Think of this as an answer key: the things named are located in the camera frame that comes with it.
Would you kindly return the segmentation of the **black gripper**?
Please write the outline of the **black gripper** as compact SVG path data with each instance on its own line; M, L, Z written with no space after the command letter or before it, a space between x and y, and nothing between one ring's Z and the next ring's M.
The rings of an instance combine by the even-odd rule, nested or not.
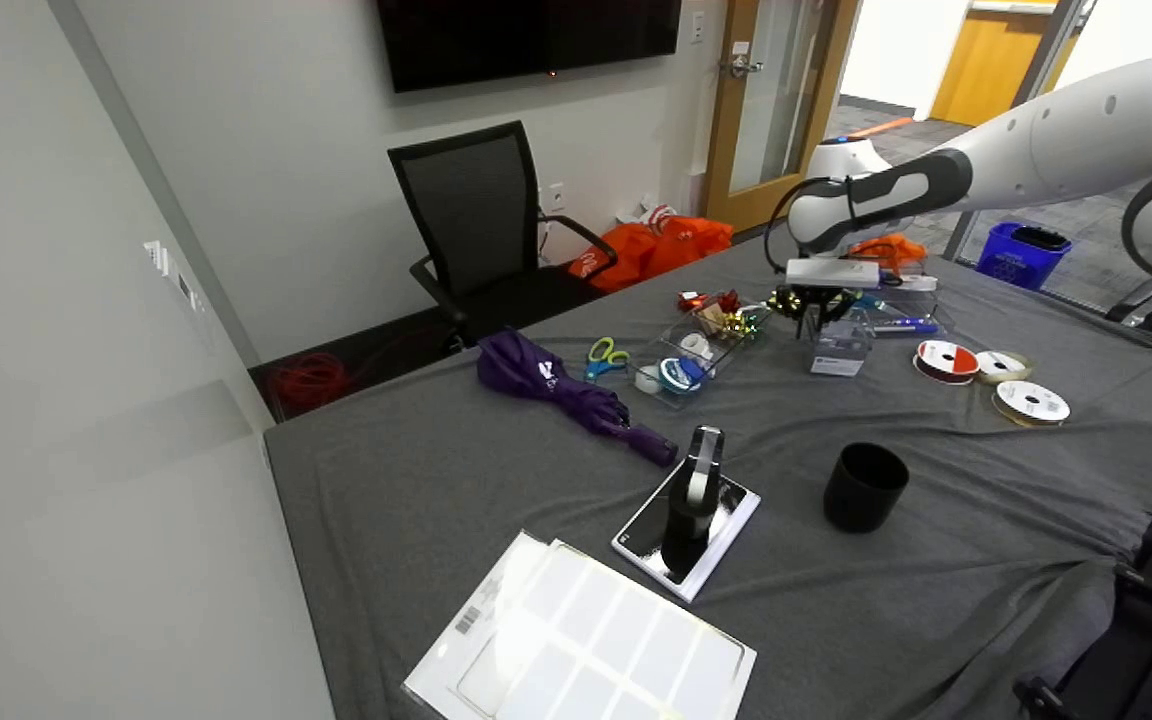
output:
M784 267L784 300L791 315L821 312L823 319L837 319L850 307L850 296L881 283L877 258L837 258L837 254L812 254L791 258Z

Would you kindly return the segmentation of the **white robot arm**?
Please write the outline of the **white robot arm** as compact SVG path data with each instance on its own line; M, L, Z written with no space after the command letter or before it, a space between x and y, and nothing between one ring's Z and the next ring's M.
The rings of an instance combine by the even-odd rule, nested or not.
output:
M772 216L801 252L938 207L1027 207L1137 182L1118 242L1152 277L1152 55L1025 98L915 161L861 175L809 175Z

